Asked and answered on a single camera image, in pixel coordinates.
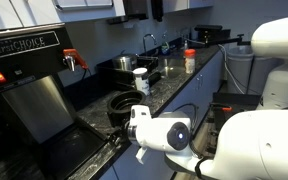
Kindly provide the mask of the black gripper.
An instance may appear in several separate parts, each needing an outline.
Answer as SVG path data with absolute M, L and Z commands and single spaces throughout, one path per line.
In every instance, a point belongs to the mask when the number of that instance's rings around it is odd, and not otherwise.
M 113 133 L 114 142 L 125 142 L 128 140 L 128 126 L 129 123 L 126 122 Z

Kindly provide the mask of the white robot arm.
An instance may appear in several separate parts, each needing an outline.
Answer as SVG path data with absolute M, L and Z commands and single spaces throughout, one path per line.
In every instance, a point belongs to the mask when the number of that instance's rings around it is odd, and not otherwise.
M 201 156 L 190 146 L 191 122 L 181 112 L 153 118 L 146 105 L 131 107 L 128 139 L 165 154 L 166 164 L 206 180 L 288 180 L 288 17 L 260 25 L 252 35 L 255 55 L 285 59 L 270 72 L 253 111 L 231 116 L 222 126 L 215 155 Z

